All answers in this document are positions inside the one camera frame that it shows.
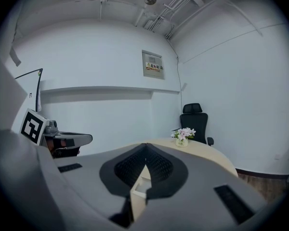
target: gray armrest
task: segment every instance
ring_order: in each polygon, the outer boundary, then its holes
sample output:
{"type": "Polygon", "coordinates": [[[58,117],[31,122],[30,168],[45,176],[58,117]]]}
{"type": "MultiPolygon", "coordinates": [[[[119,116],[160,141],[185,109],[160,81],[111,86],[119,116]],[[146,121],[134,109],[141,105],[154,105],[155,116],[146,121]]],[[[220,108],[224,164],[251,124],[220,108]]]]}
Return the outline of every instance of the gray armrest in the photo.
{"type": "Polygon", "coordinates": [[[214,139],[213,139],[213,138],[208,137],[207,140],[208,140],[208,145],[209,145],[209,146],[211,146],[211,145],[214,144],[214,139]]]}

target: headrest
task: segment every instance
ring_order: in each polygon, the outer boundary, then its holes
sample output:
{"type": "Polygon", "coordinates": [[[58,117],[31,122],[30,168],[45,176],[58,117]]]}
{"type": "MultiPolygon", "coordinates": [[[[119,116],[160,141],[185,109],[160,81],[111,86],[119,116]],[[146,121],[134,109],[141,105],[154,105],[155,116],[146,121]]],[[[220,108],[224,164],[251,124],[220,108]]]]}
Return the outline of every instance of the headrest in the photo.
{"type": "Polygon", "coordinates": [[[184,105],[183,107],[184,114],[201,113],[201,112],[202,112],[202,109],[201,109],[200,104],[198,103],[189,103],[189,104],[184,105]]]}

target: black office chair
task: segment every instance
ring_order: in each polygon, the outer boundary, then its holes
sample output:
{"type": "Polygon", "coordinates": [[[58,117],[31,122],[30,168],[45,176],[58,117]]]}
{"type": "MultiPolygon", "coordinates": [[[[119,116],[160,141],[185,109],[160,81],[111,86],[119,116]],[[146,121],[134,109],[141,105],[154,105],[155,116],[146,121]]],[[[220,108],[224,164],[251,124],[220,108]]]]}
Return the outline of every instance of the black office chair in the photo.
{"type": "MultiPolygon", "coordinates": [[[[190,128],[196,131],[193,139],[204,144],[206,142],[206,126],[208,122],[208,115],[202,113],[200,104],[198,103],[189,103],[184,105],[183,114],[180,115],[180,122],[182,128],[190,128]]],[[[214,139],[208,137],[208,145],[211,146],[214,144],[214,139]]]]}

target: sign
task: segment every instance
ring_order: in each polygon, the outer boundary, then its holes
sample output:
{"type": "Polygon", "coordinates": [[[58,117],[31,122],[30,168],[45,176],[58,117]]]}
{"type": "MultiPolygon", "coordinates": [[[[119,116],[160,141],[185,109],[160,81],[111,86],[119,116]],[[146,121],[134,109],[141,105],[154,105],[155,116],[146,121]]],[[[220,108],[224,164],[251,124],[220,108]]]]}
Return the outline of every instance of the sign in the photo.
{"type": "Polygon", "coordinates": [[[151,64],[151,63],[148,63],[148,62],[145,63],[145,68],[148,69],[148,70],[157,71],[157,72],[159,72],[159,70],[160,70],[160,66],[159,65],[151,64]]]}

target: flower vase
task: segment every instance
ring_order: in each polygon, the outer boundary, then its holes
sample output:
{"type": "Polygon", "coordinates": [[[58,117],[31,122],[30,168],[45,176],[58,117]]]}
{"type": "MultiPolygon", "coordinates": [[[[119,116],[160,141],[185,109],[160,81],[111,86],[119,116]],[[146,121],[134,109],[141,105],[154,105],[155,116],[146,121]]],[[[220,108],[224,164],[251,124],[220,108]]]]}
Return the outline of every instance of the flower vase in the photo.
{"type": "Polygon", "coordinates": [[[176,139],[175,145],[179,146],[179,147],[186,147],[186,146],[188,146],[188,139],[186,139],[186,140],[176,139]]]}

